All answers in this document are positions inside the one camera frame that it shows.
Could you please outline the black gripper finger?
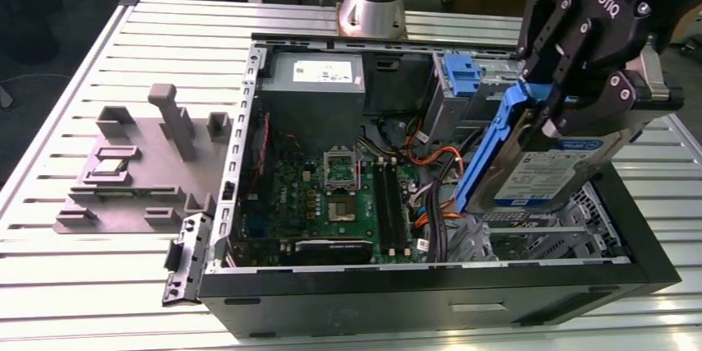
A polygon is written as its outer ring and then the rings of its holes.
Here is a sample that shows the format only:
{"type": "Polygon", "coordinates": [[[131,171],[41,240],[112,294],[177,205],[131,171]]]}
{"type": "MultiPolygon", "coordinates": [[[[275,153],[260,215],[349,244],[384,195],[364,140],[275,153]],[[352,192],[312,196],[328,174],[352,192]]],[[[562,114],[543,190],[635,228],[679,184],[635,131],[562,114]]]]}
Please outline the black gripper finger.
{"type": "Polygon", "coordinates": [[[524,80],[551,80],[560,61],[556,50],[575,0],[526,0],[518,38],[518,58],[524,60],[524,80]]]}
{"type": "Polygon", "coordinates": [[[560,61],[551,80],[539,80],[550,88],[539,110],[539,133],[546,137],[604,136],[619,129],[615,118],[634,106],[634,99],[618,99],[619,89],[631,85],[622,65],[603,74],[570,75],[570,20],[556,50],[560,61]]]}

